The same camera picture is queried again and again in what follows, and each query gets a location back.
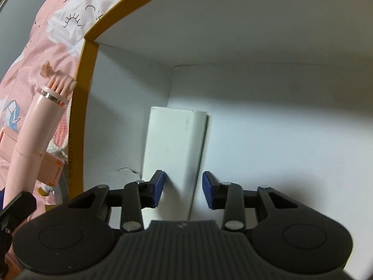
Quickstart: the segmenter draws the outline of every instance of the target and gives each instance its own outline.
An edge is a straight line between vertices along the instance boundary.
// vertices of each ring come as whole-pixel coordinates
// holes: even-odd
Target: white power bank
[[[144,227],[151,220],[187,220],[197,182],[207,113],[152,107],[145,146],[142,179],[161,169],[168,180],[159,205],[142,210]]]

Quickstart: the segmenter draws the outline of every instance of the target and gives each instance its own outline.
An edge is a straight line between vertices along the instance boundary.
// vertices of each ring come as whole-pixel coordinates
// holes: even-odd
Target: pink bedsheet
[[[108,9],[120,0],[46,0],[40,8],[31,28],[29,42],[14,61],[0,84],[1,125],[19,132],[37,87],[43,82],[40,68],[49,60],[53,68],[75,76],[83,37]],[[67,113],[61,120],[49,152],[67,157]],[[0,189],[6,184],[9,164],[0,158]],[[42,197],[34,190],[37,211],[45,212],[46,204],[54,204],[53,195]]]

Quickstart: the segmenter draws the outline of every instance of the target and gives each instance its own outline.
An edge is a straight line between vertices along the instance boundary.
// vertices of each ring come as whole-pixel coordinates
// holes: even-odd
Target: gray wall
[[[8,0],[0,12],[0,79],[21,54],[45,0]]]

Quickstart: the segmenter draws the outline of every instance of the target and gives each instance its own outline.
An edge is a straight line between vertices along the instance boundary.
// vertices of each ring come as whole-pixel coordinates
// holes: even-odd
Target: open storage box
[[[363,278],[373,263],[372,43],[373,0],[122,0],[85,37],[70,193],[140,179],[152,106],[205,111],[201,171],[270,185],[342,223],[354,239],[346,270]],[[190,217],[221,220],[200,176]]]

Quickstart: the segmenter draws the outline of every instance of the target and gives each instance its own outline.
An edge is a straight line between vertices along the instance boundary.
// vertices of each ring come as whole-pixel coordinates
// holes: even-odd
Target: metallic band
[[[53,101],[54,103],[57,103],[59,106],[62,106],[62,107],[65,107],[66,104],[64,102],[62,102],[61,100],[57,99],[56,97],[54,97],[53,95],[51,95],[50,92],[47,92],[45,90],[41,90],[41,94],[46,97],[47,99]]]

